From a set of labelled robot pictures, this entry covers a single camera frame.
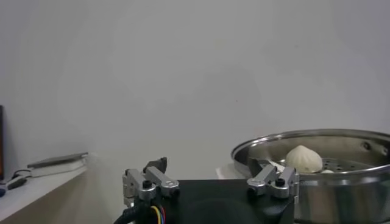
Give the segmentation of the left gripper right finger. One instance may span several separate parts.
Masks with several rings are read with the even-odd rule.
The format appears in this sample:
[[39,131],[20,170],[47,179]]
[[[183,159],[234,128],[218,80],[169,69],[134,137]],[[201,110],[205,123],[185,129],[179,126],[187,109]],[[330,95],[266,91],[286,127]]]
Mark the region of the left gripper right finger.
[[299,173],[296,168],[285,167],[271,160],[249,158],[251,177],[247,180],[247,195],[251,200],[265,194],[274,198],[292,197],[299,201]]

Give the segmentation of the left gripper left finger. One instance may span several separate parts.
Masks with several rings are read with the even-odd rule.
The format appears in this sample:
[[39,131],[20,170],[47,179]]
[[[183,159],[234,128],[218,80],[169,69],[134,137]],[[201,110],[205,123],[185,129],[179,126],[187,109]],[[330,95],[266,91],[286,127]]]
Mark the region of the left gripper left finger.
[[165,172],[167,157],[149,161],[143,170],[127,169],[122,175],[124,204],[135,205],[137,200],[150,203],[158,197],[176,199],[180,195],[178,180],[171,179]]

